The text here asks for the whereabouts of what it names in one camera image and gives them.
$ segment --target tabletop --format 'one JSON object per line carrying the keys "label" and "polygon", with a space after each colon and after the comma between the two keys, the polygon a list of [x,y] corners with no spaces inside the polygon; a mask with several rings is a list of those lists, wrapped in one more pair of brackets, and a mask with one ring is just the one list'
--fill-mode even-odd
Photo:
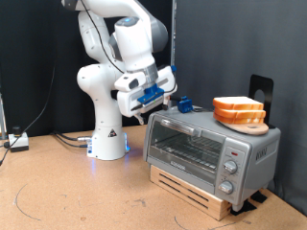
{"label": "tabletop", "polygon": [[264,203],[251,201],[256,210],[216,221],[150,181],[146,126],[124,131],[131,151],[114,161],[89,158],[54,136],[9,152],[0,168],[1,229],[307,229],[307,218],[268,190]]}

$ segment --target toaster oven door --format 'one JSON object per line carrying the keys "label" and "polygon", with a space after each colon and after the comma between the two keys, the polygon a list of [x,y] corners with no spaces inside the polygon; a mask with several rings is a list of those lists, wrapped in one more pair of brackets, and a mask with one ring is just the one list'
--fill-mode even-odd
{"label": "toaster oven door", "polygon": [[149,138],[149,157],[215,186],[223,136],[180,121],[155,117]]}

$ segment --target toasted bread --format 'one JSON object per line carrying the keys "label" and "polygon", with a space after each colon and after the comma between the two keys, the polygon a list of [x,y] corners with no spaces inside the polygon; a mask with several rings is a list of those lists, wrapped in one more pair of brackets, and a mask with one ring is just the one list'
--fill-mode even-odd
{"label": "toasted bread", "polygon": [[213,117],[219,122],[226,124],[262,124],[264,122],[263,118],[241,118],[241,119],[233,119],[233,118],[225,118],[222,117],[215,112],[213,113]]}
{"label": "toasted bread", "polygon": [[227,110],[263,110],[263,104],[248,97],[221,97],[213,99],[215,107]]}
{"label": "toasted bread", "polygon": [[265,118],[265,110],[227,110],[216,107],[214,112],[221,117],[232,118],[232,119],[243,119],[243,118]]}

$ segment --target warning label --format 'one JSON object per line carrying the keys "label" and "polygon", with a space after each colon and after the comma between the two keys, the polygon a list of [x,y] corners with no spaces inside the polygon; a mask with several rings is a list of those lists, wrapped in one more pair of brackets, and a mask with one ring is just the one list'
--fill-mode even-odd
{"label": "warning label", "polygon": [[114,131],[114,129],[110,132],[110,134],[108,135],[108,137],[114,137],[117,136],[116,132]]}

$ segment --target wooden plate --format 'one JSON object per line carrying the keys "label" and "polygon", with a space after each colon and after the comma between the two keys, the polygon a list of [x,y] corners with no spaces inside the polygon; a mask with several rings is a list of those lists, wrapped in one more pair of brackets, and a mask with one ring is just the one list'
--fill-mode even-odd
{"label": "wooden plate", "polygon": [[235,124],[227,124],[227,123],[222,123],[222,124],[236,131],[247,133],[250,135],[262,135],[269,131],[269,127],[264,123],[263,124],[243,124],[243,125],[235,125]]}

